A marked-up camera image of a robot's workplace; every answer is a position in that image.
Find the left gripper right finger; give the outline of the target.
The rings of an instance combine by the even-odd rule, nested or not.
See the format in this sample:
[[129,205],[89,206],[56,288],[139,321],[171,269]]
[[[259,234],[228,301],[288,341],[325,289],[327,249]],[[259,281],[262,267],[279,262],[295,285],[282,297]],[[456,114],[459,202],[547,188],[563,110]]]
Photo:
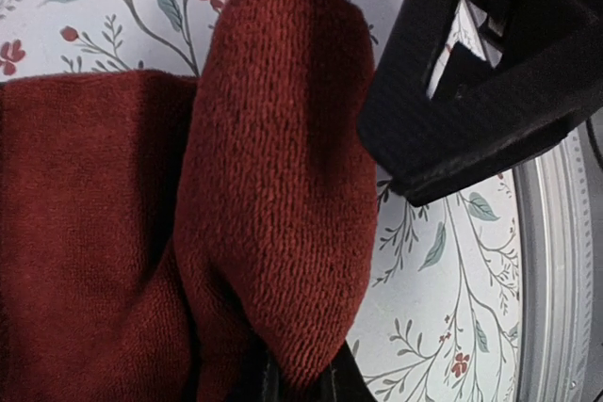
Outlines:
[[341,346],[334,359],[321,373],[313,401],[376,402],[364,382],[348,343]]

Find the dark red towel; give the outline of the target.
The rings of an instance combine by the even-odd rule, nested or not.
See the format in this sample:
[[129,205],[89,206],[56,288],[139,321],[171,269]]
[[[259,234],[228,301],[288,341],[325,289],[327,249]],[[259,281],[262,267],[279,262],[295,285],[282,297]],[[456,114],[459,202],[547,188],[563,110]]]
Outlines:
[[367,290],[374,74],[349,0],[228,0],[199,77],[1,87],[1,397],[313,401]]

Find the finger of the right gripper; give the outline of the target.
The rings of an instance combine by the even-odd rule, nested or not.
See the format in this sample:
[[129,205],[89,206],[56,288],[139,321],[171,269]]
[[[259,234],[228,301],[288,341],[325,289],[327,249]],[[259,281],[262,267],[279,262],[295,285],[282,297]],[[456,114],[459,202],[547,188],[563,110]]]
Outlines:
[[602,0],[403,0],[359,115],[415,206],[544,153],[602,106]]

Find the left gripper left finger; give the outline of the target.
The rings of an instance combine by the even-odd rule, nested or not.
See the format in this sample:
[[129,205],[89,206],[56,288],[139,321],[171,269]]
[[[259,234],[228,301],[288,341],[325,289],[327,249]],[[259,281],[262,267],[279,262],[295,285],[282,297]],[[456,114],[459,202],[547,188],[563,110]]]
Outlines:
[[245,355],[240,374],[226,402],[278,402],[280,368],[262,340],[254,340]]

